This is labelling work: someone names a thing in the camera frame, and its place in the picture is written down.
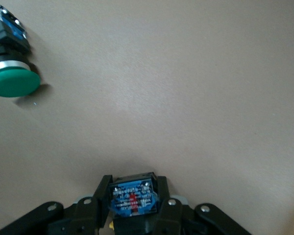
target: screw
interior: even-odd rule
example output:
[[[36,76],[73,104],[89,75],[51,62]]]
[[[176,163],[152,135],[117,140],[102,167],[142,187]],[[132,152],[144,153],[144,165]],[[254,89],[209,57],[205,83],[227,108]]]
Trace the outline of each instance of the screw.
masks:
[[[84,200],[84,204],[85,205],[87,205],[87,204],[89,204],[91,202],[92,202],[92,199],[91,198],[88,198],[88,199]]]
[[[209,212],[210,211],[210,208],[208,206],[201,206],[200,209],[202,212]]]
[[[170,199],[170,200],[168,201],[168,204],[169,204],[170,206],[175,206],[175,205],[176,205],[176,201],[175,201],[174,199]]]
[[[50,212],[50,211],[53,211],[53,210],[56,209],[56,208],[57,208],[57,204],[54,204],[54,205],[48,207],[48,211],[49,211],[49,212]]]

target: beige surface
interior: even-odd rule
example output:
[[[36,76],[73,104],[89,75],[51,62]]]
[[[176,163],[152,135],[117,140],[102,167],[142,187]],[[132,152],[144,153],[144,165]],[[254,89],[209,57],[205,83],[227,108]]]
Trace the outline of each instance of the beige surface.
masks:
[[[0,97],[0,228],[155,171],[253,235],[294,234],[294,0],[0,3],[48,84]]]

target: yellow part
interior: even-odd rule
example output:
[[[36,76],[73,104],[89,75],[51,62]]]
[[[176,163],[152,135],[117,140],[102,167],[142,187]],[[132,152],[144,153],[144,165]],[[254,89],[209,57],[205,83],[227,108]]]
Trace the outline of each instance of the yellow part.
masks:
[[[113,221],[109,224],[109,228],[112,229],[112,230],[114,231]]]

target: silver screw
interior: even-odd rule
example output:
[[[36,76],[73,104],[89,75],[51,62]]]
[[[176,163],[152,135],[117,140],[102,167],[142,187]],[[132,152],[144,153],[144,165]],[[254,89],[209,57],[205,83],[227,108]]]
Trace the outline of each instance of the silver screw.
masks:
[[[85,205],[87,205],[87,204],[89,204],[91,202],[92,202],[92,199],[91,198],[88,198],[88,199],[84,200],[84,204]]]
[[[57,204],[54,204],[54,205],[48,207],[48,211],[49,211],[49,212],[50,212],[50,211],[53,211],[53,210],[56,209],[56,208],[57,208]]]
[[[202,212],[209,212],[210,211],[210,208],[208,206],[201,206],[200,209]]]
[[[168,201],[168,204],[169,204],[170,206],[175,206],[175,205],[176,205],[176,201],[175,201],[174,199],[170,199],[170,200]]]

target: table surface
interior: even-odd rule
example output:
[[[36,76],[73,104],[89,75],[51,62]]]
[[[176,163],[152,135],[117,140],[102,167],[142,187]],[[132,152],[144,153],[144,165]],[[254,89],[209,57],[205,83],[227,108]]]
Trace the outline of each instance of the table surface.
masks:
[[[154,171],[253,235],[294,234],[294,0],[0,4],[43,80],[0,97],[0,228]]]

